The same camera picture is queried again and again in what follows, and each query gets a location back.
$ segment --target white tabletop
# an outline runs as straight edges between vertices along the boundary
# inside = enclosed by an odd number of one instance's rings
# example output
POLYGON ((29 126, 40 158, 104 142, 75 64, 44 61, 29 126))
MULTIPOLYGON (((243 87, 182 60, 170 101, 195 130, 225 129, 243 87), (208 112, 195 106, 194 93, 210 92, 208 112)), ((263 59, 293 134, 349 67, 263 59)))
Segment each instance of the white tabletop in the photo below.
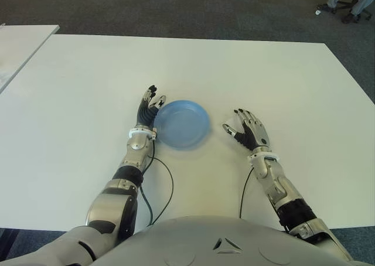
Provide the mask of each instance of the white tabletop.
POLYGON ((58 29, 57 25, 0 26, 0 93, 58 29))
MULTIPOLYGON (((375 224, 374 104, 324 44, 53 35, 0 95, 0 227, 82 225, 151 84, 168 102, 199 103, 211 121, 194 151, 157 143, 175 178, 161 220, 238 216, 248 152, 221 124, 243 107, 330 228, 375 224)), ((144 189, 158 214, 171 186, 157 162, 144 189)), ((138 198, 137 230, 148 221, 138 198)), ((254 177, 243 217, 280 228, 254 177)))

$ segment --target black joint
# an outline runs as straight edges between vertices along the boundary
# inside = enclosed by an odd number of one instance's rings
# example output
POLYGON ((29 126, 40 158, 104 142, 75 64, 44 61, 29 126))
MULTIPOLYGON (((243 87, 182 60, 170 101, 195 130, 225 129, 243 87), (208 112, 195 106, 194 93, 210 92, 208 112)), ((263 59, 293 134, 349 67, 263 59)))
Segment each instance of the black joint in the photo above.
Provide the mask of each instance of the black joint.
POLYGON ((330 236, 327 233, 321 232, 307 238, 305 241, 307 241, 310 244, 318 244, 319 242, 326 240, 327 238, 330 238, 330 236))
POLYGON ((316 218, 312 209, 303 199, 296 199, 282 205, 277 210, 277 215, 280 219, 280 224, 287 227, 288 230, 292 230, 294 227, 316 218))
POLYGON ((237 132, 234 139, 252 151, 257 147, 254 135, 245 123, 243 123, 243 127, 245 129, 245 134, 237 132))
POLYGON ((118 187, 110 187, 110 188, 104 189, 102 194, 130 195, 130 196, 136 197, 137 191, 135 190, 134 186, 130 186, 129 189, 118 188, 118 187))
POLYGON ((81 245, 88 252, 88 254, 90 255, 90 257, 93 261, 96 260, 96 255, 94 254, 93 250, 87 244, 85 244, 82 241, 79 241, 78 244, 81 245))
POLYGON ((112 179, 126 179, 133 182, 137 187, 139 187, 143 182, 143 175, 138 168, 127 165, 117 169, 112 179))
POLYGON ((137 121, 138 123, 142 125, 146 125, 147 127, 150 127, 158 113, 159 109, 156 108, 155 106, 153 107, 144 107, 140 108, 138 111, 138 118, 137 121))
POLYGON ((112 234, 116 227, 114 223, 104 220, 91 221, 87 226, 96 229, 100 234, 112 234))

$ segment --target black cable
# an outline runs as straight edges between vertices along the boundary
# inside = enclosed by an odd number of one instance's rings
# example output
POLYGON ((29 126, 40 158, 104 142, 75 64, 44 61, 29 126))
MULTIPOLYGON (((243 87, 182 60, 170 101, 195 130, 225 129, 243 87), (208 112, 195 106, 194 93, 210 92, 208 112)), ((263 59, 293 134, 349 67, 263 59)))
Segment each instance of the black cable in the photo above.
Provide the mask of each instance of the black cable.
POLYGON ((148 225, 147 225, 147 226, 150 226, 152 224, 153 219, 154 219, 154 215, 152 214, 152 208, 151 208, 150 203, 148 202, 148 200, 146 198, 145 193, 143 192, 142 185, 139 187, 139 189, 141 190, 143 200, 145 201, 145 203, 147 205, 147 208, 148 208, 148 211, 150 212, 150 221, 148 222, 148 225))
MULTIPOLYGON (((154 161, 154 157, 155 157, 155 140, 152 140, 152 157, 151 157, 151 161, 146 166, 145 170, 143 170, 142 175, 144 175, 146 173, 147 169, 151 166, 152 162, 154 161)), ((148 226, 150 226, 152 224, 153 219, 154 219, 154 214, 152 213, 151 205, 150 205, 150 203, 147 200, 147 197, 146 197, 146 195, 145 195, 145 193, 143 191, 142 185, 139 187, 139 189, 141 190, 141 194, 142 194, 143 200, 145 201, 145 203, 147 205, 147 208, 148 208, 148 211, 150 212, 150 221, 148 223, 148 226)))
POLYGON ((252 169, 250 170, 250 172, 248 173, 247 179, 246 179, 246 181, 245 181, 244 189, 243 189, 243 191, 242 191, 241 206, 240 206, 240 218, 241 218, 241 216, 242 216, 242 204, 243 204, 243 201, 244 201, 244 195, 245 195, 246 185, 247 185, 247 182, 248 182, 248 180, 249 180, 249 178, 250 178, 250 175, 251 175, 251 173, 253 172, 253 170, 254 170, 254 168, 252 168, 252 169))
POLYGON ((161 161, 160 159, 158 159, 158 158, 155 158, 155 157, 154 157, 154 159, 156 159, 156 160, 159 161, 161 164, 163 164, 163 166, 166 168, 166 170, 168 170, 169 175, 171 176, 171 181, 172 181, 172 191, 171 191, 171 195, 169 196, 169 200, 167 201, 166 205, 164 206, 164 208, 162 209, 162 211, 160 212, 160 214, 159 214, 159 215, 157 216, 157 218, 154 220, 154 222, 152 222, 152 225, 155 224, 155 222, 157 221, 157 219, 159 219, 159 218, 161 217, 161 215, 163 214, 164 210, 168 207, 169 203, 170 203, 171 200, 172 200, 173 191, 174 191, 174 189, 175 189, 175 184, 174 184, 174 182, 173 182, 173 176, 172 176, 171 171, 170 171, 169 168, 167 167, 167 165, 166 165, 163 161, 161 161))

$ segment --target plastic plate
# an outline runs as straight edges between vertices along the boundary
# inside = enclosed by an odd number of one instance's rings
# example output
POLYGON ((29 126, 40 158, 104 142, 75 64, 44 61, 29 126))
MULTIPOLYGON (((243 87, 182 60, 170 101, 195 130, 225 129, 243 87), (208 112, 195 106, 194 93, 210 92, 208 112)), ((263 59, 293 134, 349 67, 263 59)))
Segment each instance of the plastic plate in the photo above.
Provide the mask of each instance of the plastic plate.
POLYGON ((210 120, 197 103, 178 100, 160 109, 154 127, 163 143, 175 149, 192 149, 209 133, 210 120))

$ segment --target robot forearm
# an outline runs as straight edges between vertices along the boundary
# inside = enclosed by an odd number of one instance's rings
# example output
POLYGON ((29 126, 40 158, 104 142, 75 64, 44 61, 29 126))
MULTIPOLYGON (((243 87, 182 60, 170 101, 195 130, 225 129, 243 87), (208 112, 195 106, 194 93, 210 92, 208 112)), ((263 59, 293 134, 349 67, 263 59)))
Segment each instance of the robot forearm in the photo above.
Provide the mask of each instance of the robot forearm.
POLYGON ((1 266, 22 263, 86 266, 133 235, 138 188, 143 181, 142 170, 150 144, 149 135, 132 134, 120 167, 93 201, 87 214, 86 226, 76 227, 34 253, 4 261, 1 266))
POLYGON ((312 243, 344 260, 352 260, 350 254, 328 229, 323 220, 317 218, 301 194, 285 176, 276 154, 267 147, 258 147, 250 156, 251 165, 262 184, 280 224, 289 234, 312 243))

